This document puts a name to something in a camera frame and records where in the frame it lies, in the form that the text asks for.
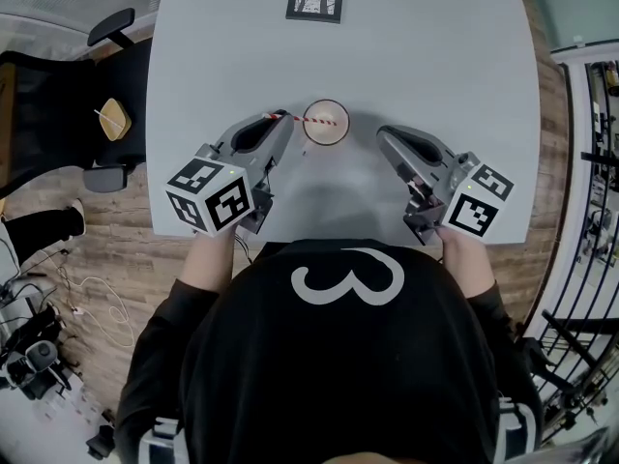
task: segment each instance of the black sleeve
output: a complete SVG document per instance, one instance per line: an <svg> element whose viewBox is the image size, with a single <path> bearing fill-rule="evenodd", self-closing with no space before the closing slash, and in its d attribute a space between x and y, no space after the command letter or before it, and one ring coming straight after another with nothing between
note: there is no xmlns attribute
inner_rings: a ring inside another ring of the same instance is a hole
<svg viewBox="0 0 619 464"><path fill-rule="evenodd" d="M139 441L155 418L177 418L185 349L217 297L176 280L137 340L114 437L123 463L137 462Z"/></svg>
<svg viewBox="0 0 619 464"><path fill-rule="evenodd" d="M542 434L542 402L522 353L516 349L512 320L501 301L499 286L494 283L484 294L468 301L482 325L487 344L492 351L498 389L513 402L529 406L538 425L539 440Z"/></svg>

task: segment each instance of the black office chair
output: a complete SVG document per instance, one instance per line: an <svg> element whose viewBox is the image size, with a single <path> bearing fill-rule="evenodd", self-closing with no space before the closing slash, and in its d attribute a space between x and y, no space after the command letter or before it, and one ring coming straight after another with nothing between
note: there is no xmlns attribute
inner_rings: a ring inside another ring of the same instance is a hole
<svg viewBox="0 0 619 464"><path fill-rule="evenodd" d="M95 26L88 45L110 39L124 48L98 63L0 54L0 199L63 166L83 168L90 190L120 190L127 175L146 161L152 40L133 43L121 33L134 16L133 9L126 9ZM106 138L94 112L109 98L119 101L132 120L125 136L114 142Z"/></svg>

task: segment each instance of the leg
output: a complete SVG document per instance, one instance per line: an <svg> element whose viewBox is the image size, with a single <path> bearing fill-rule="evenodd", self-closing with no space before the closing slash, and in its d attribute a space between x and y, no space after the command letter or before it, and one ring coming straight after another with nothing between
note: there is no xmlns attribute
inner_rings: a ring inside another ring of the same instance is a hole
<svg viewBox="0 0 619 464"><path fill-rule="evenodd" d="M21 265L39 249L84 232L84 219L76 208L51 210L15 218L5 223Z"/></svg>

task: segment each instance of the black t-shirt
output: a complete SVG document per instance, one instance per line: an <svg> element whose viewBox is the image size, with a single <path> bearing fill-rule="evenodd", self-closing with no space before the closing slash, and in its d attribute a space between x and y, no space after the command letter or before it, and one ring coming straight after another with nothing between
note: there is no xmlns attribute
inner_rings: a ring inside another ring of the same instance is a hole
<svg viewBox="0 0 619 464"><path fill-rule="evenodd" d="M292 246L218 299L175 284L136 346L117 442L134 461L164 416L196 463L491 462L499 390L539 404L508 323L496 287L467 301L411 249Z"/></svg>

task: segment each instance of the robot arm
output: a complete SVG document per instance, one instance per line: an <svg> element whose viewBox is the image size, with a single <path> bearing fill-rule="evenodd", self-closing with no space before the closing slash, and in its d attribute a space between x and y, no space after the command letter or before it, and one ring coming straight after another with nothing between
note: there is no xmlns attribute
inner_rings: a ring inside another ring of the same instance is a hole
<svg viewBox="0 0 619 464"><path fill-rule="evenodd" d="M483 241L514 184L474 153L456 155L435 136L404 126L383 126L378 147L408 185L404 222L422 244L438 226Z"/></svg>
<svg viewBox="0 0 619 464"><path fill-rule="evenodd" d="M181 221L213 236L237 222L258 233L273 206L267 176L294 131L288 112L275 113L281 117L255 115L232 126L167 182L165 191ZM408 185L404 222L422 244L440 225L483 240L514 188L475 154L456 155L421 130L383 126L377 144Z"/></svg>
<svg viewBox="0 0 619 464"><path fill-rule="evenodd" d="M240 225L257 234L273 206L269 172L283 156L294 120L254 115L215 144L204 144L164 186L177 217L193 230L215 236Z"/></svg>

